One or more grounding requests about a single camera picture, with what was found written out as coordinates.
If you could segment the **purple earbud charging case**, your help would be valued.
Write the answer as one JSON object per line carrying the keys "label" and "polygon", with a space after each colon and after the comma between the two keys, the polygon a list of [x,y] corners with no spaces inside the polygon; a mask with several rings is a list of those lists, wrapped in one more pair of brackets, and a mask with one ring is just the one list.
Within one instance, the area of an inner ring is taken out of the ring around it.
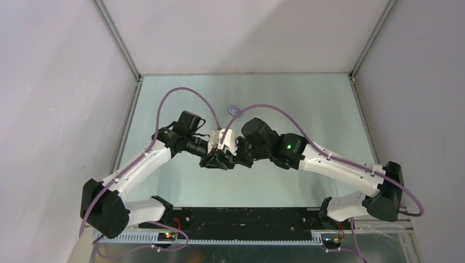
{"label": "purple earbud charging case", "polygon": [[231,105],[228,107],[228,113],[231,115],[231,116],[237,116],[239,114],[241,110],[235,106],[235,105]]}

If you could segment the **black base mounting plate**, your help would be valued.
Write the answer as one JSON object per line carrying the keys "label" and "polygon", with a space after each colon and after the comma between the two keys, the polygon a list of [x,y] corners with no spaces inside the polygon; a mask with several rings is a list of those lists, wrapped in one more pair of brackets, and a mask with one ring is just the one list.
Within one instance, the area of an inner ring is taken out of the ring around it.
{"label": "black base mounting plate", "polygon": [[169,208],[160,223],[184,231],[191,241],[314,241],[313,231],[349,231],[316,208]]}

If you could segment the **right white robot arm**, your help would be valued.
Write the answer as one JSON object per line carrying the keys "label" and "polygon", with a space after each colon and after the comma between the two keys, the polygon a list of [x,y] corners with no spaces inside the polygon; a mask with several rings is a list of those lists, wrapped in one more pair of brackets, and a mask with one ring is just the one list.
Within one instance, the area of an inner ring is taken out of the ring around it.
{"label": "right white robot arm", "polygon": [[278,134],[259,118],[248,121],[241,133],[236,138],[236,159],[244,166],[268,159],[282,169],[318,173],[357,189],[343,197],[324,199],[319,214],[322,227],[333,229],[348,218],[365,215],[397,221],[404,185],[400,164],[359,163],[326,149],[317,151],[305,137]]}

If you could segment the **aluminium frame rail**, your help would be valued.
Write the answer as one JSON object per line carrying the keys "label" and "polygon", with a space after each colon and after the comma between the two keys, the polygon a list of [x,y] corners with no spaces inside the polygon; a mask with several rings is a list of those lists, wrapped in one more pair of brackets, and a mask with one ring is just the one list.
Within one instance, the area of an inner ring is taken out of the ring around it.
{"label": "aluminium frame rail", "polygon": [[92,0],[94,8],[96,9],[97,13],[99,14],[104,26],[106,27],[107,31],[110,34],[117,50],[119,51],[121,57],[123,58],[124,62],[126,63],[127,67],[129,68],[134,80],[135,80],[135,88],[131,98],[131,104],[135,105],[137,103],[139,94],[140,94],[140,85],[141,85],[141,73],[138,70],[134,59],[132,58],[130,51],[121,36],[117,25],[115,24],[106,4],[102,0]]}

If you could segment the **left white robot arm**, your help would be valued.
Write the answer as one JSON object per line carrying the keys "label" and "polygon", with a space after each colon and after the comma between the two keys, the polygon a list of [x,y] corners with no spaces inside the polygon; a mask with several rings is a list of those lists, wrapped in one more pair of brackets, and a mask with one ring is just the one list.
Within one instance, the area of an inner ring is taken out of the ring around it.
{"label": "left white robot arm", "polygon": [[160,228],[172,224],[173,213],[156,198],[128,199],[156,169],[176,154],[188,152],[201,158],[206,168],[231,169],[229,158],[237,154],[236,134],[231,129],[211,132],[209,140],[197,133],[205,120],[183,111],[179,119],[158,128],[149,144],[130,163],[100,181],[88,180],[81,201],[82,227],[89,224],[107,238],[115,238],[127,227],[153,221]]}

